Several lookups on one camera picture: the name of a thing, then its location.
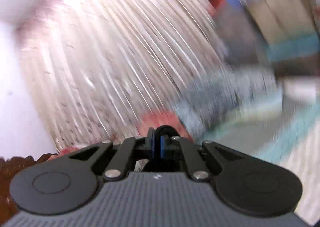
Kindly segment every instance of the silver rivet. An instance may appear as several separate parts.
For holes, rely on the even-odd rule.
[[[121,175],[121,171],[117,169],[109,169],[106,172],[104,172],[104,175],[107,178],[115,178]]]
[[[206,179],[209,176],[209,173],[206,171],[196,171],[193,173],[193,177],[196,179]]]

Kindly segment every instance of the gray cloth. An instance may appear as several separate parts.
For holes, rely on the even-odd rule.
[[[269,69],[227,67],[192,81],[170,106],[188,133],[199,138],[227,112],[272,93],[276,87],[276,79]]]

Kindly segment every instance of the white wall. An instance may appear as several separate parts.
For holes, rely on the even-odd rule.
[[[12,25],[0,22],[0,157],[56,153],[19,70]]]

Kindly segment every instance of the metal screw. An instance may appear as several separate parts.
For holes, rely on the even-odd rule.
[[[117,169],[109,169],[106,172],[104,172],[104,175],[107,178],[115,178],[121,175],[121,171]]]
[[[193,177],[196,179],[206,179],[209,177],[209,173],[206,171],[196,171],[193,173]]]

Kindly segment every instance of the ribbed gray surface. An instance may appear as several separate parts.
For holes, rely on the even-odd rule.
[[[121,182],[105,184],[81,209],[57,216],[21,212],[4,227],[306,227],[295,214],[253,218],[220,202],[211,187],[184,173],[133,172]]]

